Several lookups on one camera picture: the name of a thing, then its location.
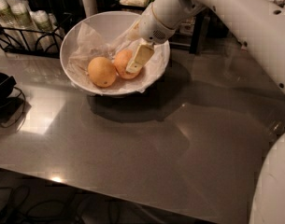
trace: bowl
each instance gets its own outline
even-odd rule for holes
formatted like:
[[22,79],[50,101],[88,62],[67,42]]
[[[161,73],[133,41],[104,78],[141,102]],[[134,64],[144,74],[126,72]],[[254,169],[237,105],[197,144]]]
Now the bowl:
[[163,54],[162,64],[158,66],[160,68],[154,68],[154,66],[150,67],[146,64],[143,69],[145,70],[144,76],[141,75],[140,80],[135,81],[135,85],[134,83],[132,85],[132,81],[129,80],[121,81],[124,82],[124,88],[121,87],[121,82],[119,83],[119,87],[121,87],[121,89],[114,89],[114,84],[112,88],[103,89],[100,89],[91,84],[85,85],[78,82],[75,78],[75,75],[70,72],[69,69],[67,69],[69,57],[78,49],[77,37],[80,26],[83,22],[88,23],[100,36],[103,37],[106,43],[110,43],[127,29],[129,29],[131,25],[136,21],[136,19],[139,18],[139,16],[139,14],[127,11],[109,11],[98,13],[79,22],[66,34],[60,48],[60,62],[62,68],[64,69],[64,72],[71,80],[74,87],[86,92],[89,95],[99,94],[106,96],[123,96],[134,92],[144,92],[147,87],[149,87],[163,75],[170,57],[170,45],[168,41],[156,46],[156,50],[159,50]]

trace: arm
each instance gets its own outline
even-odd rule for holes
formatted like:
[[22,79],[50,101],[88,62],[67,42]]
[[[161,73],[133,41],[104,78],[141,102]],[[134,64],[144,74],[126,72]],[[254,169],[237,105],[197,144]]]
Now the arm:
[[140,35],[163,43],[183,19],[211,8],[285,93],[285,9],[266,0],[155,0],[142,14]]

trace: dark floor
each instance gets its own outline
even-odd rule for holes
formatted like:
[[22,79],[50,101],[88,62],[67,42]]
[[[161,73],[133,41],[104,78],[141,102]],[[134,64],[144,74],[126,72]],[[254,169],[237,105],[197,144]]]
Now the dark floor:
[[204,224],[175,215],[0,169],[0,224]]

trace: wire rack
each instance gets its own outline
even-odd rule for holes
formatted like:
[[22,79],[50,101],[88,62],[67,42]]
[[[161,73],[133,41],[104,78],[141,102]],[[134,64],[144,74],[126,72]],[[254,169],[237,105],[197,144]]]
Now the wire rack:
[[[71,28],[71,17],[72,14],[65,13],[58,27],[51,32],[2,27],[0,25],[0,48],[4,52],[59,58],[60,46],[64,39],[64,35],[59,33],[59,29],[64,28],[67,32]],[[29,33],[34,33],[37,36],[34,48],[30,48],[27,42],[26,36]],[[50,41],[50,44],[42,49],[40,43],[43,39],[46,39],[46,37]]]

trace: gray table surface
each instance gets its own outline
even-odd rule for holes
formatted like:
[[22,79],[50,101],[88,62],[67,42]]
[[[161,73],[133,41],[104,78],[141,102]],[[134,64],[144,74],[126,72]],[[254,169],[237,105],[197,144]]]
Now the gray table surface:
[[172,49],[164,76],[124,98],[76,90],[58,59],[0,50],[0,72],[27,102],[0,127],[1,168],[217,223],[247,223],[285,129],[285,97],[233,39]]

